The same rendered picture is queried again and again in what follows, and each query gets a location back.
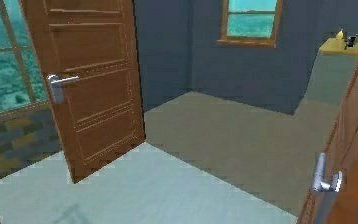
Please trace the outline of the brown panelled room door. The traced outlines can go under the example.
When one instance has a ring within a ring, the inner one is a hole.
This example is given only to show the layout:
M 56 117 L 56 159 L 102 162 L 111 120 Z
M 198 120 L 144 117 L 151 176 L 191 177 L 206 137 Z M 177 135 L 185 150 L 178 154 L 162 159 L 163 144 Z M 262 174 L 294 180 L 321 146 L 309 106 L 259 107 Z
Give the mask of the brown panelled room door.
M 145 140 L 133 0 L 19 0 L 73 182 Z M 55 104 L 47 76 L 62 85 Z

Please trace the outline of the small wood-framed window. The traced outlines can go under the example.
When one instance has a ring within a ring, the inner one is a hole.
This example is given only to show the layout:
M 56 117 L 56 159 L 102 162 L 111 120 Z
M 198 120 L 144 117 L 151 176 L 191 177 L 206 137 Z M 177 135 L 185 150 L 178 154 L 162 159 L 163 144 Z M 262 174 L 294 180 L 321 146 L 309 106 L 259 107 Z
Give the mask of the small wood-framed window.
M 222 0 L 219 44 L 275 48 L 284 0 Z

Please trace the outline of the large wood-framed window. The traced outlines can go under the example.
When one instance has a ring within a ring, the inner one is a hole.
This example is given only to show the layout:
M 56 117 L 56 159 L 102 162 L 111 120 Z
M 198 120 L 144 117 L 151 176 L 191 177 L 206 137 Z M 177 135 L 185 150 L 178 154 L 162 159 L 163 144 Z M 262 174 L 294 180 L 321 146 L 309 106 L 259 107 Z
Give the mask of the large wood-framed window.
M 0 0 L 0 121 L 47 107 L 19 0 Z

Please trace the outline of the small black object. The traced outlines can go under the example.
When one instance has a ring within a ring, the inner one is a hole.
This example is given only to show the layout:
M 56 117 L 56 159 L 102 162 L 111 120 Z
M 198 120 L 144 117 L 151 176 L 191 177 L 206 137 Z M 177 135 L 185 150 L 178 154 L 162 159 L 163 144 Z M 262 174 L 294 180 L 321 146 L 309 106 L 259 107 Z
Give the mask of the small black object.
M 358 37 L 357 36 L 349 36 L 346 40 L 345 40 L 345 49 L 347 49 L 348 47 L 353 47 L 358 41 Z

